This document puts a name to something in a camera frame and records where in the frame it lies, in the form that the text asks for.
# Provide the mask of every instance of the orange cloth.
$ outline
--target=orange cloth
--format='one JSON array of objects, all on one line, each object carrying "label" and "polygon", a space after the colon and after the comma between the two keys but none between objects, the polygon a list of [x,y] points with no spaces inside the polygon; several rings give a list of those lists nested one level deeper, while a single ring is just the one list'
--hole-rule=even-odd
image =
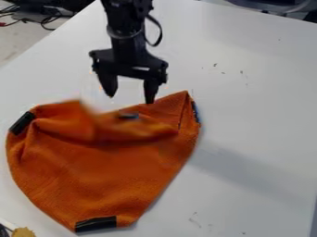
[{"label": "orange cloth", "polygon": [[[35,119],[7,136],[13,179],[72,231],[107,217],[115,227],[129,226],[192,153],[200,127],[194,109],[188,92],[101,115],[79,101],[37,106],[30,110]],[[139,118],[120,118],[122,113]]]}]

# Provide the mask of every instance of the black cable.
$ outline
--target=black cable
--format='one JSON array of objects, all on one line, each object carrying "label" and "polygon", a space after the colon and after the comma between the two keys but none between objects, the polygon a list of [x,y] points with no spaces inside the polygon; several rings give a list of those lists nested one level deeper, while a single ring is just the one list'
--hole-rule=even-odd
[{"label": "black cable", "polygon": [[15,12],[18,9],[19,9],[19,6],[16,6],[16,5],[7,6],[0,10],[0,14]]},{"label": "black cable", "polygon": [[56,8],[56,10],[57,10],[57,13],[58,13],[57,16],[49,16],[49,17],[47,17],[47,18],[45,18],[45,19],[43,19],[43,20],[41,21],[41,26],[42,26],[44,29],[46,29],[47,31],[54,31],[55,29],[54,29],[54,28],[48,28],[48,27],[46,27],[46,26],[45,26],[46,24],[51,23],[51,22],[53,22],[53,21],[55,21],[55,20],[57,20],[57,19],[60,19],[60,18],[72,18],[73,16],[75,16],[75,13],[74,13],[74,12],[73,12],[73,15],[72,15],[72,16],[66,16],[66,15],[63,15],[63,14],[60,12],[60,10],[58,10],[57,8]]},{"label": "black cable", "polygon": [[[13,13],[4,14],[4,15],[1,15],[0,18],[4,18],[4,17],[7,17],[7,16],[12,16],[12,15],[13,15]],[[17,24],[17,23],[20,22],[20,21],[21,21],[21,19],[18,19],[18,20],[16,20],[16,21],[11,22],[11,23],[7,23],[7,24],[5,24],[5,25],[0,25],[0,27],[12,26],[12,25],[14,25],[14,24]]]},{"label": "black cable", "polygon": [[41,26],[43,27],[43,29],[46,29],[47,31],[54,31],[55,29],[54,28],[47,28],[45,25],[48,24],[48,23],[51,23],[57,19],[61,18],[61,16],[50,16],[50,17],[47,17],[45,19],[43,19],[41,21]]},{"label": "black cable", "polygon": [[6,232],[6,228],[0,224],[0,237],[10,237]]}]

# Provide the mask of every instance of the yellow object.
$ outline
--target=yellow object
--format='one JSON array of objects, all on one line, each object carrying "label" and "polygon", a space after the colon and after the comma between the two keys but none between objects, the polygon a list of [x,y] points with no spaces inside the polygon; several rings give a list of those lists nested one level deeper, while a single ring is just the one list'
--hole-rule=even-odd
[{"label": "yellow object", "polygon": [[36,237],[33,231],[30,231],[27,227],[17,228],[13,230],[12,237]]}]

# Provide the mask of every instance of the black tape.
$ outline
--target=black tape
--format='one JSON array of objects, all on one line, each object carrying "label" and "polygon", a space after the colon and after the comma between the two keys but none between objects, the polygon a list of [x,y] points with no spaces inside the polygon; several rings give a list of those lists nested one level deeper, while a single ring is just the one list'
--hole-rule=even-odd
[{"label": "black tape", "polygon": [[117,227],[117,217],[90,218],[76,223],[75,232],[96,231]]},{"label": "black tape", "polygon": [[27,127],[35,118],[35,115],[28,111],[19,118],[19,120],[16,121],[9,130],[17,136],[22,133],[25,127]]}]

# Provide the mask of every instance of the white table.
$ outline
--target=white table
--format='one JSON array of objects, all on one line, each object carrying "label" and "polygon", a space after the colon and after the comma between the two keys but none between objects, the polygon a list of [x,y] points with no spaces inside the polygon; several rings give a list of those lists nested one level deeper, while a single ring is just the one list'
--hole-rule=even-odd
[{"label": "white table", "polygon": [[[159,95],[189,90],[204,132],[134,227],[87,236],[309,236],[317,191],[317,25],[189,0],[156,0],[155,7],[165,38],[151,51],[170,63]],[[109,42],[95,2],[0,71],[0,216],[38,237],[75,234],[12,181],[7,128],[35,104],[81,97],[107,110],[143,102],[140,83],[122,79],[111,102],[89,74],[88,52]]]}]

